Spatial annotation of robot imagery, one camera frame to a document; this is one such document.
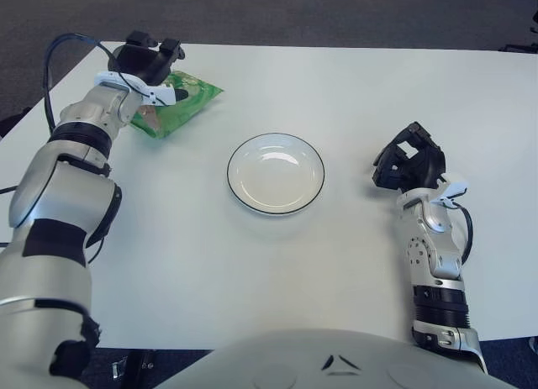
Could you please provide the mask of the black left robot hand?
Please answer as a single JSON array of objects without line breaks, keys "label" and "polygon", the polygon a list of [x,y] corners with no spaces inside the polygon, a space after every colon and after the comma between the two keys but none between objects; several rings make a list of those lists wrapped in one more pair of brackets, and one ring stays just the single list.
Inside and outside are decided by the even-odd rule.
[{"label": "black left robot hand", "polygon": [[108,59],[108,69],[97,84],[114,87],[140,97],[143,105],[173,106],[189,97],[189,92],[166,83],[171,65],[185,58],[181,42],[157,42],[149,34],[133,31]]}]

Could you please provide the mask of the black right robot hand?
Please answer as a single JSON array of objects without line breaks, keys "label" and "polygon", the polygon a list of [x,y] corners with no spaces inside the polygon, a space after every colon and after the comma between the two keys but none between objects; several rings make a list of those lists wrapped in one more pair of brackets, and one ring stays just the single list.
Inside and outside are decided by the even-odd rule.
[{"label": "black right robot hand", "polygon": [[422,125],[412,122],[383,148],[373,166],[377,187],[401,192],[436,189],[446,172],[446,158]]}]

